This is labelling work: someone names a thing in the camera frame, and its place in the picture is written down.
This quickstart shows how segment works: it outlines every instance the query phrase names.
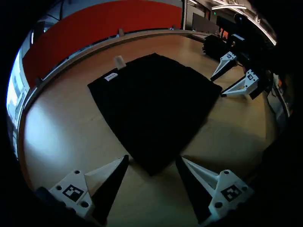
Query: white label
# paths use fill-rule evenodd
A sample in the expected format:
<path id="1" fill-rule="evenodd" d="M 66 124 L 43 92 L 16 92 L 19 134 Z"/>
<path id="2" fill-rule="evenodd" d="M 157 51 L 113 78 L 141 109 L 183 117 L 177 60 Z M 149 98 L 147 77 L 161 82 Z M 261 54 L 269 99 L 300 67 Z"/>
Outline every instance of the white label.
<path id="1" fill-rule="evenodd" d="M 108 76 L 106 76 L 105 79 L 106 79 L 107 81 L 110 81 L 112 78 L 115 78 L 116 76 L 118 76 L 118 74 L 116 74 L 116 73 L 111 73 L 111 74 L 109 74 Z"/>

